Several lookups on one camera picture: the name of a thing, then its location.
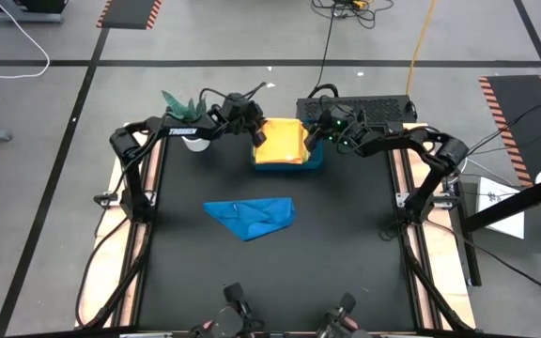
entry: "gray floor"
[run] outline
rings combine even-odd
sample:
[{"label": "gray floor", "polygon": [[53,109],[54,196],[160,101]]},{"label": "gray floor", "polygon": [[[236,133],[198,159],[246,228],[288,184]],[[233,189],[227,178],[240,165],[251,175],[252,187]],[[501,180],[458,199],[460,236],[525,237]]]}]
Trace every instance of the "gray floor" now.
[{"label": "gray floor", "polygon": [[[372,31],[355,22],[335,22],[328,58],[410,59],[429,2],[396,1],[393,9],[378,14]],[[100,33],[95,23],[103,3],[70,0],[64,24],[30,24],[26,31],[52,59],[87,60]],[[541,39],[541,1],[524,4]],[[319,59],[328,25],[307,0],[167,1],[153,30],[111,31],[101,58]],[[17,29],[0,26],[0,59],[41,58]],[[420,58],[539,60],[513,0],[439,1]],[[0,68],[5,74],[34,71]],[[323,82],[337,84],[348,96],[401,94],[407,72],[328,67]],[[477,78],[510,74],[541,75],[541,69],[416,69],[411,95],[419,120],[474,144],[496,130]],[[37,79],[0,80],[0,127],[14,135],[0,144],[0,309],[84,76],[85,68],[54,67]],[[187,99],[203,86],[240,91],[261,81],[275,84],[256,94],[265,115],[293,116],[296,99],[308,94],[317,76],[316,67],[97,68],[8,334],[71,329],[74,298],[100,214],[91,198],[108,185],[114,156],[107,138],[114,128],[160,114],[160,90]],[[499,146],[497,139],[486,149]],[[493,152],[475,159],[514,180],[506,156]],[[473,166],[468,172],[484,174]],[[541,279],[541,255],[497,254]],[[541,290],[489,257],[479,255],[479,264],[484,286],[470,290],[478,326],[541,336]]]}]

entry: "black mat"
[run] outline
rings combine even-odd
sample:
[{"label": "black mat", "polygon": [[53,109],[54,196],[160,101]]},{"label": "black mat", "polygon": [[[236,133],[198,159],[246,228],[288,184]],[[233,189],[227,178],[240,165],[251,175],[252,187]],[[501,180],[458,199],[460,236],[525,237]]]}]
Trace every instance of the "black mat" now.
[{"label": "black mat", "polygon": [[[394,221],[387,155],[361,159],[331,147],[313,172],[262,173],[247,135],[226,135],[203,153],[171,139],[165,154],[151,256],[138,317],[142,330],[187,330],[243,285],[266,330],[317,328],[345,292],[366,330],[413,330],[400,245],[381,241]],[[249,242],[210,218],[210,201],[292,197],[295,222]]]}]

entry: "blue bin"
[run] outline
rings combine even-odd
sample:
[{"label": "blue bin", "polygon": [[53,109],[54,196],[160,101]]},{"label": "blue bin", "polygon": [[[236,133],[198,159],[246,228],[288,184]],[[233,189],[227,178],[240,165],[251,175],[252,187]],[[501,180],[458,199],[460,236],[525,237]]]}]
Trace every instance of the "blue bin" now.
[{"label": "blue bin", "polygon": [[[305,120],[303,124],[312,124],[314,120]],[[256,164],[254,160],[254,152],[252,152],[252,164],[256,170],[312,170],[317,169],[320,164],[323,162],[323,141],[317,142],[317,147],[310,154],[308,161],[302,164],[291,164],[291,163],[264,163]]]}]

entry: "metal clamp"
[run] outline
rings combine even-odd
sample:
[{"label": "metal clamp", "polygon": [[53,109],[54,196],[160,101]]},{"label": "metal clamp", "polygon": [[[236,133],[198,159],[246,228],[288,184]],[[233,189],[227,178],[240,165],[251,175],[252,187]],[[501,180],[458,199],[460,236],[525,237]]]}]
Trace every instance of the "metal clamp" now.
[{"label": "metal clamp", "polygon": [[[404,207],[409,195],[408,192],[399,192],[395,195],[395,202],[398,207]],[[432,204],[433,207],[450,210],[456,201],[458,201],[458,197],[451,192],[437,192],[433,194]]]},{"label": "metal clamp", "polygon": [[[149,199],[150,204],[152,206],[155,206],[158,194],[153,191],[147,191],[145,192],[145,194],[147,196],[147,199]],[[112,192],[104,192],[103,194],[95,195],[93,196],[93,201],[95,201],[96,204],[103,208],[118,207],[120,205],[120,201],[118,200],[118,194]]]}]

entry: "white cup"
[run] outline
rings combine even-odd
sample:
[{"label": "white cup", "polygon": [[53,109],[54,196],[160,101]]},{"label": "white cup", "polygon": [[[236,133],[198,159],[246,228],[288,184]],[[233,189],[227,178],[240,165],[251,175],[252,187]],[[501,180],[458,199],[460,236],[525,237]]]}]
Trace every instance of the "white cup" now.
[{"label": "white cup", "polygon": [[181,138],[183,139],[185,146],[187,146],[187,148],[193,152],[204,151],[210,145],[210,140],[204,140],[199,138],[190,140],[185,136],[182,136]]}]

